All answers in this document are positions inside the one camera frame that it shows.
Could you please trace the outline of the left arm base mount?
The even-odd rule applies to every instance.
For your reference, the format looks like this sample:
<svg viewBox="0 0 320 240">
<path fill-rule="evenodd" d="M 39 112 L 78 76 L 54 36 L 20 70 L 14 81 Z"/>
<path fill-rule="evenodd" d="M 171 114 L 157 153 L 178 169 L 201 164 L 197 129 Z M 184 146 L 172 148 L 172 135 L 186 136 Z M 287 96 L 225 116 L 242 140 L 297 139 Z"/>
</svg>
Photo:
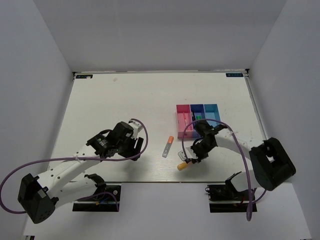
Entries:
<svg viewBox="0 0 320 240">
<path fill-rule="evenodd" d="M 121 184 L 107 184 L 105 194 L 87 198 L 80 201 L 74 201 L 72 206 L 73 212 L 90 212 L 90 213 L 116 213 L 120 210 L 121 201 Z"/>
</svg>

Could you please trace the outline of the orange cap lead case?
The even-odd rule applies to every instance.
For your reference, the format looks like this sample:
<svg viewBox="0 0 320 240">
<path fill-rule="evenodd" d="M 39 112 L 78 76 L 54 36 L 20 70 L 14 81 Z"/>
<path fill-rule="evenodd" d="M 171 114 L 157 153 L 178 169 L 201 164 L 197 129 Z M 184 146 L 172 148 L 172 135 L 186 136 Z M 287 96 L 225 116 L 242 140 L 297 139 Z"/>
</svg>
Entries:
<svg viewBox="0 0 320 240">
<path fill-rule="evenodd" d="M 163 157 L 163 158 L 166 158 L 166 157 L 168 156 L 169 151 L 170 151 L 170 149 L 171 149 L 171 146 L 172 146 L 172 144 L 173 144 L 173 141 L 174 141 L 174 137 L 173 137 L 173 136 L 170 136 L 170 137 L 168 138 L 167 143 L 166 143 L 166 145 L 165 145 L 165 148 L 164 148 L 164 150 L 163 150 L 163 152 L 162 152 L 162 157 Z"/>
</svg>

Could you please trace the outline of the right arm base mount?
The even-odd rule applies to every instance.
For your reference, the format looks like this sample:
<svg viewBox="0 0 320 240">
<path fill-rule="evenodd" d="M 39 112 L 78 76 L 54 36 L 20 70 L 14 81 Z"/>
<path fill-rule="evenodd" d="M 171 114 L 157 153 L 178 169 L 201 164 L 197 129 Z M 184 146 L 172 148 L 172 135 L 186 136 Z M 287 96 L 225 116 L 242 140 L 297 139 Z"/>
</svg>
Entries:
<svg viewBox="0 0 320 240">
<path fill-rule="evenodd" d="M 245 213 L 249 203 L 247 175 L 237 172 L 222 183 L 207 184 L 210 213 Z"/>
</svg>

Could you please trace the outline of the pink bin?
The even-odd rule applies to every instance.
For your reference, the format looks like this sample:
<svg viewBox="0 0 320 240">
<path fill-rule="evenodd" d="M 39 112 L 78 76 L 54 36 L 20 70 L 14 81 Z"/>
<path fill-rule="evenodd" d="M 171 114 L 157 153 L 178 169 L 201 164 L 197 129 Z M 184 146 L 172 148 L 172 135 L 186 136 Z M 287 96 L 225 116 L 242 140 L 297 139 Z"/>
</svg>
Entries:
<svg viewBox="0 0 320 240">
<path fill-rule="evenodd" d="M 177 138 L 178 139 L 192 139 L 193 134 L 190 137 L 184 137 L 185 123 L 183 113 L 185 113 L 186 119 L 189 123 L 192 122 L 191 107 L 189 104 L 177 104 L 176 105 L 176 121 L 177 121 Z"/>
</svg>

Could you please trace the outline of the corner label sticker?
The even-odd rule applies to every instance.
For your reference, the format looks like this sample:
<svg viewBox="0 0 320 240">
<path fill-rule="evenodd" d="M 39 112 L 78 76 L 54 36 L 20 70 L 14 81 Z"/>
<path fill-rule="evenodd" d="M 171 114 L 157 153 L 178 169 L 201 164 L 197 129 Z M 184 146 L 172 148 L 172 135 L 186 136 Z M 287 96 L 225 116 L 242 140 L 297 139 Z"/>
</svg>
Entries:
<svg viewBox="0 0 320 240">
<path fill-rule="evenodd" d="M 78 74 L 75 76 L 76 79 L 92 79 L 92 74 Z"/>
<path fill-rule="evenodd" d="M 227 78 L 243 78 L 243 73 L 240 72 L 227 72 L 226 74 Z"/>
</svg>

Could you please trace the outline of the yellow cap lead case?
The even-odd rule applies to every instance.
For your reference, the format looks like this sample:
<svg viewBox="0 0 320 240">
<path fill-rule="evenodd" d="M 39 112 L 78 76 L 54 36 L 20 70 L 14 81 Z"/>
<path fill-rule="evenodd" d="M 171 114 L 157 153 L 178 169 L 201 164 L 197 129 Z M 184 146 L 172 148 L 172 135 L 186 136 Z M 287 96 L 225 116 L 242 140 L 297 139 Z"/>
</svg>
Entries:
<svg viewBox="0 0 320 240">
<path fill-rule="evenodd" d="M 179 171 L 182 171 L 182 170 L 184 170 L 184 169 L 187 168 L 187 167 L 188 167 L 188 163 L 182 162 L 182 163 L 180 163 L 180 164 L 177 166 L 177 169 L 178 169 Z"/>
</svg>

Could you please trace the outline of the yellow pen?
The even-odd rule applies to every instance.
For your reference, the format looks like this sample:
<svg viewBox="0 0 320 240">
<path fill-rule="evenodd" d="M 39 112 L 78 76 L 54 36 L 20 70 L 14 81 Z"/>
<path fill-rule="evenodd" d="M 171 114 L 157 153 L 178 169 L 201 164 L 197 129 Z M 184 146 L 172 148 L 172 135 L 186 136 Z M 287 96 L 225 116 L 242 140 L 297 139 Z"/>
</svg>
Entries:
<svg viewBox="0 0 320 240">
<path fill-rule="evenodd" d="M 184 123 L 185 123 L 185 129 L 184 129 L 184 134 L 183 136 L 186 138 L 189 138 L 190 136 L 192 136 L 193 133 L 193 128 L 192 125 L 190 125 L 188 119 L 184 119 Z"/>
</svg>

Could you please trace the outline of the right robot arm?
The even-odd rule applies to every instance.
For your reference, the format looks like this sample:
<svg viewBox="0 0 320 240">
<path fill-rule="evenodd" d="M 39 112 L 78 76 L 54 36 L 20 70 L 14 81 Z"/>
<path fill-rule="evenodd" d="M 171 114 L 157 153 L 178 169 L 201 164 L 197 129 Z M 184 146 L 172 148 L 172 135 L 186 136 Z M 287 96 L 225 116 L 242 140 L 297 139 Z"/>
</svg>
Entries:
<svg viewBox="0 0 320 240">
<path fill-rule="evenodd" d="M 233 200 L 248 189 L 273 191 L 297 172 L 277 138 L 255 140 L 235 134 L 223 123 L 211 126 L 205 119 L 196 121 L 194 128 L 200 141 L 184 150 L 185 163 L 200 163 L 208 158 L 214 148 L 227 149 L 241 155 L 245 171 L 235 173 L 225 181 L 226 195 Z"/>
</svg>

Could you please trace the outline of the pink pen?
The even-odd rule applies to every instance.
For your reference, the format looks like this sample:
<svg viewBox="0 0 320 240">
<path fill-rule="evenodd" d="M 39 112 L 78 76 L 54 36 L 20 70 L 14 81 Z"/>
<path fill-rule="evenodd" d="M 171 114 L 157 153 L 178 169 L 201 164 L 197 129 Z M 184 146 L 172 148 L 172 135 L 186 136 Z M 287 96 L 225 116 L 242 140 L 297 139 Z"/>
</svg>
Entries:
<svg viewBox="0 0 320 240">
<path fill-rule="evenodd" d="M 182 113 L 182 115 L 183 115 L 183 120 L 184 120 L 185 126 L 187 126 L 188 123 L 187 123 L 186 115 L 184 112 Z"/>
</svg>

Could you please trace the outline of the left corner label sticker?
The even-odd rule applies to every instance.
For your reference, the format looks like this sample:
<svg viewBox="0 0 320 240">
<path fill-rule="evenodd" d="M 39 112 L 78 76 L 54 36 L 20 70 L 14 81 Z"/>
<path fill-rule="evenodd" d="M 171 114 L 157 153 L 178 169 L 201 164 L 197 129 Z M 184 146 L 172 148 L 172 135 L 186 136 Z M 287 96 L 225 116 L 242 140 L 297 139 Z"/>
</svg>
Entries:
<svg viewBox="0 0 320 240">
<path fill-rule="evenodd" d="M 76 79 L 92 79 L 92 74 L 78 74 L 75 76 Z"/>
</svg>

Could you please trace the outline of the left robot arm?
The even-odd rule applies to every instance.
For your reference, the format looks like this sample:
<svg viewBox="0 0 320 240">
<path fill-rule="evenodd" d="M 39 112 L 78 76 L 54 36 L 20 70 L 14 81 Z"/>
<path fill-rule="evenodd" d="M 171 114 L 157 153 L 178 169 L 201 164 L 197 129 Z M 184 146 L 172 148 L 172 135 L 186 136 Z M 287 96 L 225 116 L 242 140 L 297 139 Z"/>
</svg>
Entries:
<svg viewBox="0 0 320 240">
<path fill-rule="evenodd" d="M 114 155 L 136 161 L 144 142 L 138 134 L 144 129 L 137 119 L 119 122 L 112 130 L 103 130 L 90 138 L 73 159 L 33 176 L 27 174 L 20 183 L 18 202 L 34 224 L 48 219 L 53 212 L 73 201 L 115 198 L 105 180 L 86 170 Z"/>
</svg>

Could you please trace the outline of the right corner label sticker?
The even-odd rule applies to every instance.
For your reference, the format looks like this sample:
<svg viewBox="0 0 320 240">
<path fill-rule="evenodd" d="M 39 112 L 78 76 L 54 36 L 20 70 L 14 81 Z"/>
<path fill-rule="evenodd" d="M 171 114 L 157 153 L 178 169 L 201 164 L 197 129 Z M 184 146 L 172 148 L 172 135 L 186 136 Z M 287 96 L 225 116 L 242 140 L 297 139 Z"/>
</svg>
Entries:
<svg viewBox="0 0 320 240">
<path fill-rule="evenodd" d="M 226 74 L 227 78 L 243 78 L 243 73 L 240 72 L 227 72 Z"/>
</svg>

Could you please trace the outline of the purple-blue bin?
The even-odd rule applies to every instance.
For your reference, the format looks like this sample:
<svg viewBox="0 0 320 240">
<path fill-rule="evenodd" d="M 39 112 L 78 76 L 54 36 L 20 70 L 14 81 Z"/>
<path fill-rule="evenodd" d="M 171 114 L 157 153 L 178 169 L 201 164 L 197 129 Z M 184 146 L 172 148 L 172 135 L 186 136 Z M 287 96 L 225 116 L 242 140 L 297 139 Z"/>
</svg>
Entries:
<svg viewBox="0 0 320 240">
<path fill-rule="evenodd" d="M 191 104 L 190 105 L 190 111 L 194 112 L 195 118 L 197 116 L 201 116 L 201 119 L 205 119 L 205 109 L 204 109 L 204 104 Z M 200 135 L 196 132 L 195 126 L 196 122 L 192 124 L 193 126 L 193 133 L 192 133 L 192 138 L 197 139 L 200 137 Z"/>
</svg>

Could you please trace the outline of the light blue bin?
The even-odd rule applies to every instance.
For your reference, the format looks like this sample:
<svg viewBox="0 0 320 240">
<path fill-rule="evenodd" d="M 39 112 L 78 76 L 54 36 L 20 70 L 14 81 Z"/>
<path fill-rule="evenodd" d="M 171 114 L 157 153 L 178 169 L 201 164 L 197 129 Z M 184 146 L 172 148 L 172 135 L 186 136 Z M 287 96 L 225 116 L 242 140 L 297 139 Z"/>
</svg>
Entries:
<svg viewBox="0 0 320 240">
<path fill-rule="evenodd" d="M 217 104 L 204 104 L 204 115 L 206 119 L 221 121 Z"/>
</svg>

